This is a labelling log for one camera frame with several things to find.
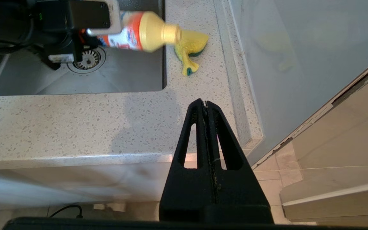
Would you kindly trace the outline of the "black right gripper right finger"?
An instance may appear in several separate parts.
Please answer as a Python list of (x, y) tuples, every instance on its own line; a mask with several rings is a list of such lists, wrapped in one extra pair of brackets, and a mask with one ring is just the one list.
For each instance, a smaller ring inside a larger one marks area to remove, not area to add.
[(272, 224), (270, 204), (255, 177), (222, 109), (207, 102), (209, 166), (213, 204), (207, 221)]

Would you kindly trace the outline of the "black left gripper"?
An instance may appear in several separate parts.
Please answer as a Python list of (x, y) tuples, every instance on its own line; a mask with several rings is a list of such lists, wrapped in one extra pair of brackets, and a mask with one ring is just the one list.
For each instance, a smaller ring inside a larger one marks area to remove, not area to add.
[(34, 40), (55, 64), (80, 62), (84, 45), (78, 29), (86, 9), (83, 0), (29, 0)]

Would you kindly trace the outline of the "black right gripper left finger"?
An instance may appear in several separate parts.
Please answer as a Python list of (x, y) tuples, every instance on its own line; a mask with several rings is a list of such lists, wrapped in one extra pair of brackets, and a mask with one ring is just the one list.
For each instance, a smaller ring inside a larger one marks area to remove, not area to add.
[[(190, 130), (196, 127), (197, 168), (184, 166)], [(190, 103), (168, 172), (159, 207), (161, 221), (216, 223), (217, 188), (213, 160), (217, 138), (210, 129), (209, 113), (202, 99)]]

